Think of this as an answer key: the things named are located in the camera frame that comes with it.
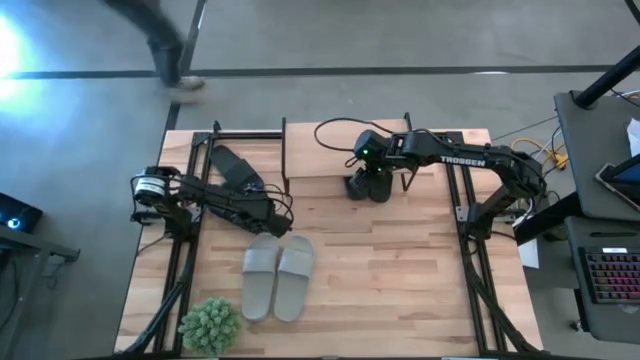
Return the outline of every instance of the shoe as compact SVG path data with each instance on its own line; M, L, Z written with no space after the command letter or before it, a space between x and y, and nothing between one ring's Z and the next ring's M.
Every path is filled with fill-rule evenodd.
M176 86L169 88L171 102L190 104L199 101L196 90L202 89L204 84L204 79L199 76L183 76Z

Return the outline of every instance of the gray floor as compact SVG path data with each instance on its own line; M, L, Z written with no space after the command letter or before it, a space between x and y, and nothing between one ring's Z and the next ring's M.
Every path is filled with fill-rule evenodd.
M196 0L163 4L186 33ZM638 31L621 0L210 0L192 68L610 64L637 45ZM96 1L0 2L0 41L0 73L152 69L144 38ZM489 128L499 136L553 116L554 93L584 88L598 75L210 79L203 101L182 107L177 128L208 129L219 120L229 129L273 129L283 116L409 111L417 126ZM633 75L619 89L638 88L639 80ZM155 79L0 80L0 153L9 154L0 191L44 210L38 233L82 248L55 290L41 284L16 358L112 350L140 231L128 221L128 180L157 161L168 109ZM497 142L546 142L556 127L550 121ZM561 195L573 190L569 171L548 178ZM528 271L547 350L637 358L640 346L573 333L572 294L539 281L552 274L538 275Z

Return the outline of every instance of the person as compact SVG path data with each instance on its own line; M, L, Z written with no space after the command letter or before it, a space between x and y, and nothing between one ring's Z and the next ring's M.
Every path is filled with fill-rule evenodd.
M198 76L182 75L184 42L171 20L163 13L159 1L103 0L147 36L160 80L170 89L174 100L183 102L183 94L202 88L204 80Z

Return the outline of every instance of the metal bracket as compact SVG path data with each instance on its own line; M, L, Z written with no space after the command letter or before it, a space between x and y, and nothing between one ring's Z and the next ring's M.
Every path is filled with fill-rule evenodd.
M469 207L468 206L456 206L456 218L459 222L467 222L467 218L469 216ZM516 221L516 216L513 214L506 214L502 216L496 216L493 221L502 222L502 223L513 223Z

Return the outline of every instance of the person's leg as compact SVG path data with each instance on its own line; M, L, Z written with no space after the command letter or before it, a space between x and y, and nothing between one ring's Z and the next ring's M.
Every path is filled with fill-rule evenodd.
M179 86L183 42L174 25L160 9L158 0L103 1L147 36L153 62L162 82L168 87Z

